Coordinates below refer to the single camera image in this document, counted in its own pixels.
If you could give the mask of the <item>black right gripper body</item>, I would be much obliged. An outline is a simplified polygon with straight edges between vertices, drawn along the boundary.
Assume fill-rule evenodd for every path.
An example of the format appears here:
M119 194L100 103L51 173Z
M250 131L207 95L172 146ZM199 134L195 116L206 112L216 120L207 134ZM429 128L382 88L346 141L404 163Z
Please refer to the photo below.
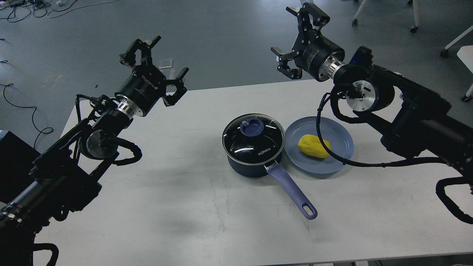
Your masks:
M345 58L345 50L322 35L307 40L301 35L297 36L295 51L299 52L299 56L295 57L296 66L319 82L329 79L326 71L321 70L329 57L340 61Z

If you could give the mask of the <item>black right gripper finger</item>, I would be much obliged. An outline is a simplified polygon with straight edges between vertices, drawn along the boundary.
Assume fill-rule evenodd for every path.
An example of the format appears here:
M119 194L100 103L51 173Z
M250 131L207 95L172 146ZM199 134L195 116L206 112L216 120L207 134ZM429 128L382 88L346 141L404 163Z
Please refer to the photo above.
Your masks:
M295 58L301 56L301 51L292 51L290 53L284 53L278 47L271 47L270 49L277 57L277 70L281 72L284 76L290 78L291 80L297 80L302 78L302 69L301 68L291 68L289 67L289 62L293 61Z
M286 7L286 11L297 18L298 36L295 44L315 44L321 41L321 29L330 17L312 2L304 2L302 7Z

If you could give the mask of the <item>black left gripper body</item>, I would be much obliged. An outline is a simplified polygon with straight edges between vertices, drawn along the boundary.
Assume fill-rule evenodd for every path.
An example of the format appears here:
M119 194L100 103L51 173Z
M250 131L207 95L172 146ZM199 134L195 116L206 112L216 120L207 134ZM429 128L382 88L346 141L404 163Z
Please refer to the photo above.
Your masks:
M157 67L138 65L115 93L115 97L132 101L139 109L135 115L144 117L159 98L164 96L166 92L164 81L166 80L166 76Z

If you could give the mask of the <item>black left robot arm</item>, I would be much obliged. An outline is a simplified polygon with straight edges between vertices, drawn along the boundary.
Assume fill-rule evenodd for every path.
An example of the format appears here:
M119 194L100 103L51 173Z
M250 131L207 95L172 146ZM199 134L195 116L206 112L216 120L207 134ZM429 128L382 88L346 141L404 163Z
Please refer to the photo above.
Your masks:
M119 137L135 116L147 116L159 99L175 105L187 92L188 68L169 79L152 61L152 41L135 40L120 63L132 74L113 97L76 96L78 124L44 153L11 131L1 131L1 265L32 266L34 252L48 250L48 266L57 263L52 243L35 243L53 218L64 221L83 210L102 188L99 180L112 165L138 162L142 151Z

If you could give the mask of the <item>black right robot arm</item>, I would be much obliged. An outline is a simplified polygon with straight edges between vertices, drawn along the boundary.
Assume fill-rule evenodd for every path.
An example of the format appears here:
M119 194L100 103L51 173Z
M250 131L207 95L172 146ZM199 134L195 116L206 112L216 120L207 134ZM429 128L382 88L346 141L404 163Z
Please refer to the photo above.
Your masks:
M319 82L332 79L334 84L317 109L318 139L322 140L321 112L329 102L339 120L370 125L382 135L386 150L403 160L363 163L337 155L325 143L321 143L323 149L344 165L355 167L441 163L454 168L460 176L439 180L436 195L457 219L472 224L472 216L445 192L451 185L472 186L472 128L447 115L451 104L438 93L373 64L369 48L358 47L350 62L344 63L344 50L321 33L330 17L314 3L304 2L298 10L286 10L297 18L298 36L289 53L271 48L278 57L278 71L292 80L301 79L305 71Z

